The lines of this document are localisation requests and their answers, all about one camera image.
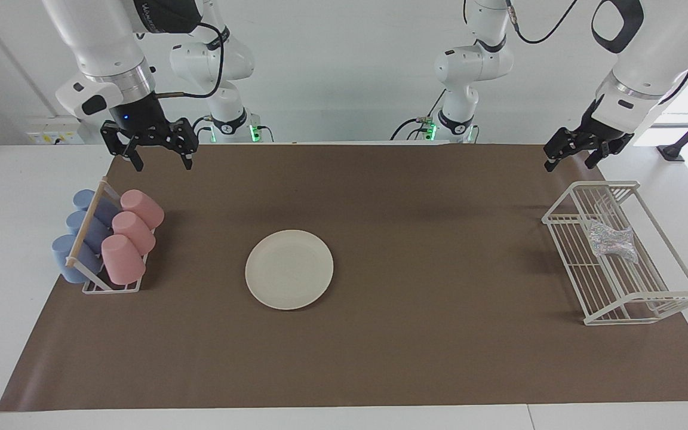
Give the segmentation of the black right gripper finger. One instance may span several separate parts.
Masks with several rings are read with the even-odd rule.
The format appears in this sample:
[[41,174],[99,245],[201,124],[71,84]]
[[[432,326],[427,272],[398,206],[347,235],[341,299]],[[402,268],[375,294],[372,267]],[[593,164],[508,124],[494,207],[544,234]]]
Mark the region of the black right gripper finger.
[[186,170],[193,168],[193,157],[198,151],[199,139],[193,125],[186,118],[167,124],[164,147],[180,155]]
[[128,161],[138,172],[143,170],[144,161],[137,152],[136,134],[128,133],[116,122],[107,120],[100,127],[100,135],[111,155]]

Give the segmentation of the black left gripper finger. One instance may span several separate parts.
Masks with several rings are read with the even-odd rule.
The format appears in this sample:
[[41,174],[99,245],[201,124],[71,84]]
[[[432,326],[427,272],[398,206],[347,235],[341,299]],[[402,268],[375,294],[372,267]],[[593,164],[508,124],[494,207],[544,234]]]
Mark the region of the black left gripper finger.
[[568,128],[560,128],[544,145],[544,153],[547,157],[544,168],[548,172],[554,171],[559,162],[565,158],[586,151],[589,147],[589,133]]
[[608,158],[609,155],[615,155],[617,153],[617,147],[619,146],[619,140],[612,140],[608,142],[601,142],[598,149],[593,150],[587,158],[585,158],[585,166],[589,169],[593,169],[600,163],[604,158]]

